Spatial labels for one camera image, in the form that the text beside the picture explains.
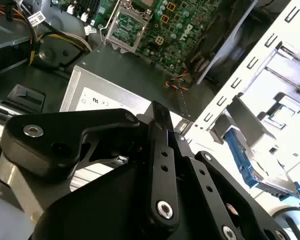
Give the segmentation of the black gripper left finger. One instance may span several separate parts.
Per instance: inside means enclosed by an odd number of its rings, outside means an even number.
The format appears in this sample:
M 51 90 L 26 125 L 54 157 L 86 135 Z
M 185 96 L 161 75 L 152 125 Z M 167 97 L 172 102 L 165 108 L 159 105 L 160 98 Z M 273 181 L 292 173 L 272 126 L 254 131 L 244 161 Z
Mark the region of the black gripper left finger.
M 0 140 L 0 181 L 40 220 L 59 199 L 134 162 L 150 127 L 173 133 L 158 102 L 139 116 L 122 108 L 14 116 Z

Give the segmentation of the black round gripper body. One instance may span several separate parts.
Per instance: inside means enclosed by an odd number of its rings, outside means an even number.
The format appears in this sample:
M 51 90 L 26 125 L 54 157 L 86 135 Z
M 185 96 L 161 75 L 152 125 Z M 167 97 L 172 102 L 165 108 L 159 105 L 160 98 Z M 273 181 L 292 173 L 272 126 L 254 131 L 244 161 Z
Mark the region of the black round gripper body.
M 196 239 L 170 131 L 150 127 L 145 152 L 53 203 L 34 240 Z

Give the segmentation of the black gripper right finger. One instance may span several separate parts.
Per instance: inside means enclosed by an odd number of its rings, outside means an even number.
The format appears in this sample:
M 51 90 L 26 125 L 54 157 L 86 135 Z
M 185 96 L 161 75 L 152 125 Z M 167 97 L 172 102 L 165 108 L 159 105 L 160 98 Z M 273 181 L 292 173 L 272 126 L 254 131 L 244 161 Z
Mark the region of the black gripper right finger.
M 192 153 L 176 132 L 171 134 L 176 166 L 184 178 L 184 210 L 191 214 L 196 239 L 288 240 L 283 228 L 207 151 Z

